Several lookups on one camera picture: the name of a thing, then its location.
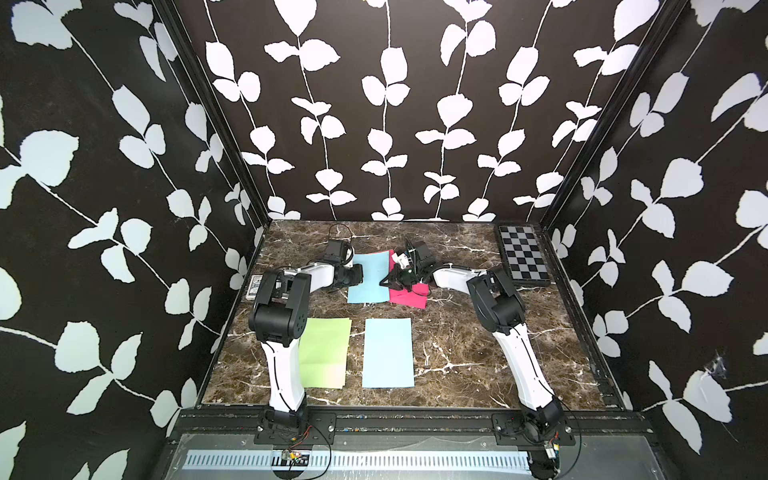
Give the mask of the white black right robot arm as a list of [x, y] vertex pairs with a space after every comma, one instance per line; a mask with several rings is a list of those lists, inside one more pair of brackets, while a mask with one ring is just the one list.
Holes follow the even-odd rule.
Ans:
[[498, 342], [517, 387], [523, 425], [531, 437], [552, 435], [563, 417], [559, 398], [547, 382], [530, 342], [525, 305], [501, 266], [470, 269], [452, 264], [422, 264], [393, 254], [393, 266], [380, 284], [410, 290], [430, 283], [468, 295], [481, 326]]

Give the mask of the black white chessboard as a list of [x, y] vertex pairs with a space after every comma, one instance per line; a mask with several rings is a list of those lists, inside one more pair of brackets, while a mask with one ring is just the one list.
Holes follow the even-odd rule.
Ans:
[[495, 226], [502, 264], [515, 285], [546, 287], [551, 283], [544, 249], [530, 224]]

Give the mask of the playing card box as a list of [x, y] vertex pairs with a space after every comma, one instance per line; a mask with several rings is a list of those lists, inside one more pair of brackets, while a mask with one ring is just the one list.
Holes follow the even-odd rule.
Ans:
[[263, 277], [262, 274], [254, 274], [250, 277], [250, 280], [248, 282], [248, 286], [245, 292], [245, 299], [247, 301], [255, 300], [260, 288], [262, 277]]

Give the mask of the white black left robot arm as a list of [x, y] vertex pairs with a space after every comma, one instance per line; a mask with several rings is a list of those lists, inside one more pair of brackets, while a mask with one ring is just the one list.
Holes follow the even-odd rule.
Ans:
[[356, 286], [362, 281], [360, 265], [323, 262], [273, 269], [261, 276], [248, 325], [267, 360], [268, 422], [300, 431], [308, 425], [299, 343], [309, 318], [310, 295], [322, 289]]

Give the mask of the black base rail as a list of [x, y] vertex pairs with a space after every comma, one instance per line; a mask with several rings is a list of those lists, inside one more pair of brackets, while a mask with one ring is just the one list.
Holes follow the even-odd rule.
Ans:
[[535, 434], [512, 409], [396, 408], [309, 406], [298, 419], [274, 420], [263, 407], [204, 406], [182, 411], [171, 438], [184, 434], [244, 435], [256, 444], [283, 446], [304, 439], [333, 444], [343, 435], [394, 437], [490, 436], [499, 446], [542, 449], [546, 444], [575, 446], [588, 436], [647, 435], [653, 430], [642, 415], [624, 411], [568, 411], [556, 431]]

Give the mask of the light blue paper sheet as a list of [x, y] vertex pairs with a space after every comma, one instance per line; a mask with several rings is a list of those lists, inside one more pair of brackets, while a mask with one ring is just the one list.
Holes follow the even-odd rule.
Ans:
[[380, 285], [380, 281], [389, 274], [389, 261], [388, 251], [355, 254], [353, 265], [362, 267], [363, 280], [348, 289], [350, 304], [383, 303], [389, 300], [389, 288]]
[[367, 319], [362, 387], [412, 388], [414, 382], [411, 319]]

